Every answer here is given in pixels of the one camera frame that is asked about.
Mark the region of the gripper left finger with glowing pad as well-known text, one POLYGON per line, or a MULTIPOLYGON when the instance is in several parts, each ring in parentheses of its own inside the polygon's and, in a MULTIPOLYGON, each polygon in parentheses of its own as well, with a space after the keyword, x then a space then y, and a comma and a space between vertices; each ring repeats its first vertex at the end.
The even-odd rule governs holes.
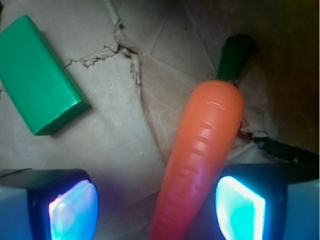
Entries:
POLYGON ((98 192, 82 169, 2 169, 2 240, 91 240, 98 192))

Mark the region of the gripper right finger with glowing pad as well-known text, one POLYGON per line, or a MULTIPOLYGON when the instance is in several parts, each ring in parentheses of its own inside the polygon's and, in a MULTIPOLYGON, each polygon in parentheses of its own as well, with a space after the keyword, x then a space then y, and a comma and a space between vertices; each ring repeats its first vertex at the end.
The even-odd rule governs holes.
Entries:
POLYGON ((204 209, 206 240, 317 240, 319 166, 228 164, 215 181, 204 209))

